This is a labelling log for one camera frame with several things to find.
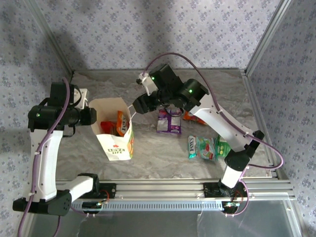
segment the green snack package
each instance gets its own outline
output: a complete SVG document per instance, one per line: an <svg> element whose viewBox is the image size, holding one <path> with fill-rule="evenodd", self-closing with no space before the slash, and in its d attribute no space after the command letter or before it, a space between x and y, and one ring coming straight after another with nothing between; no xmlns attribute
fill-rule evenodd
<svg viewBox="0 0 316 237"><path fill-rule="evenodd" d="M231 150L230 145L220 135L217 138L217 155L220 157L226 157Z"/></svg>
<svg viewBox="0 0 316 237"><path fill-rule="evenodd" d="M200 157L208 160L216 158L216 138L203 138L197 136L188 137L189 159Z"/></svg>

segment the purple snack package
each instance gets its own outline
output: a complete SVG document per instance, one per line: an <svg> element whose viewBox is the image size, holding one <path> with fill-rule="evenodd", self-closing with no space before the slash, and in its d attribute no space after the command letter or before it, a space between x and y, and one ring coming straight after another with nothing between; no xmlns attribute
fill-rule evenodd
<svg viewBox="0 0 316 237"><path fill-rule="evenodd" d="M181 134L181 111L179 109L167 109L167 111L170 115L164 109L159 110L157 132Z"/></svg>

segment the metal frame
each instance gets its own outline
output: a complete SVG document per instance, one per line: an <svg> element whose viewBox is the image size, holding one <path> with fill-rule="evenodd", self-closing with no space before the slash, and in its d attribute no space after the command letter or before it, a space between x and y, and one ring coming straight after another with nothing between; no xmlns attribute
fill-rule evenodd
<svg viewBox="0 0 316 237"><path fill-rule="evenodd" d="M256 92L254 90L254 87L251 83L251 80L248 79L244 70L241 70L240 72L241 72L242 80L244 82L244 86L245 86L246 91L247 91L248 96L249 96L249 100L251 103L251 107L252 107L253 114L254 114L254 117L256 119L256 123L258 125L258 128L265 134L264 141L271 144L272 141L271 141L271 138L269 136L268 129L267 129L266 123L264 121L263 115L261 113L260 105L259 105L259 102L258 102L258 99L256 96ZM279 161L278 161L275 153L272 152L271 149L267 149L266 146L264 146L264 149L265 149L265 152L267 154L268 161L271 163L271 165L278 164ZM279 179L287 179L284 172L282 172L280 169L277 169L271 173L272 173L273 177L278 177Z"/></svg>
<svg viewBox="0 0 316 237"><path fill-rule="evenodd" d="M292 185L289 180L277 178L244 178L252 200L295 200ZM58 189L68 181L56 181ZM190 201L190 200L220 200L230 201L230 198L204 198L203 183L218 179L136 179L109 180L101 183L116 183L115 201Z"/></svg>
<svg viewBox="0 0 316 237"><path fill-rule="evenodd" d="M294 236L308 236L296 206L296 198L289 180L277 178L244 178L249 189L250 201L283 200ZM56 181L57 189L69 181ZM116 183L116 197L111 199L111 211L166 211L166 210L198 210L207 207L209 203L217 204L229 201L229 198L204 198L203 183L218 182L217 179L136 179L136 180L108 180L100 183ZM78 199L73 207L80 210L83 201L100 201L99 199ZM168 204L151 208L149 205ZM220 210L220 206L209 210ZM24 236L28 236L32 226L34 214L29 214L26 220Z"/></svg>
<svg viewBox="0 0 316 237"><path fill-rule="evenodd" d="M40 30L42 31L44 38L47 40L47 42L52 47L52 50L56 54L59 62L61 63L62 67L64 68L68 80L71 79L73 75L73 71L71 69L71 66L63 53L62 49L60 48L56 36L52 32L51 28L49 27L47 21L45 20L45 17L43 16L38 4L35 0L24 0L24 3L26 4L27 8L30 10L31 14L34 17L35 22L38 24Z"/></svg>
<svg viewBox="0 0 316 237"><path fill-rule="evenodd" d="M277 31L278 26L280 25L280 22L282 21L286 10L290 6L292 0L281 0L279 5L276 8L276 11L274 12L265 32L263 33L263 36L261 40L259 41L251 59L249 60L249 63L245 69L247 76L249 77L255 67L257 66L258 62L260 61L263 53L267 49L270 41L272 40L272 37L274 36L275 32Z"/></svg>

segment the logo on bag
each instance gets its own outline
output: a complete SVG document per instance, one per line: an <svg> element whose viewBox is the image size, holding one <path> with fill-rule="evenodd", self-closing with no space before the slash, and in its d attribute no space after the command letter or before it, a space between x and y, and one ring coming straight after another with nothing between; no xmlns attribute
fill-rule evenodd
<svg viewBox="0 0 316 237"><path fill-rule="evenodd" d="M120 128L121 131L125 134L127 132L127 119L125 117L123 117L122 119L122 127Z"/></svg>
<svg viewBox="0 0 316 237"><path fill-rule="evenodd" d="M189 153L190 154L194 154L196 152L196 148L195 148L195 137L190 136L189 137Z"/></svg>
<svg viewBox="0 0 316 237"><path fill-rule="evenodd" d="M122 154L122 152L125 152L125 149L123 148L115 148L115 149L108 149L109 152L112 152L112 154Z"/></svg>

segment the floral wallpaper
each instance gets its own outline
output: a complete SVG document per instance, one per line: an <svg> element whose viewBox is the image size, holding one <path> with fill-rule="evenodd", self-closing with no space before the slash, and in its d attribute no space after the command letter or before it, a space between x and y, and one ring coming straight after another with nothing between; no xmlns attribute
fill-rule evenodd
<svg viewBox="0 0 316 237"><path fill-rule="evenodd" d="M30 188L27 129L31 107L65 76L23 1L0 1L0 236L15 236L21 213L12 202Z"/></svg>
<svg viewBox="0 0 316 237"><path fill-rule="evenodd" d="M316 236L316 2L293 2L251 80L306 225Z"/></svg>
<svg viewBox="0 0 316 237"><path fill-rule="evenodd" d="M280 2L36 1L74 70L144 68L167 51L202 68L245 68ZM190 67L172 56L169 63Z"/></svg>

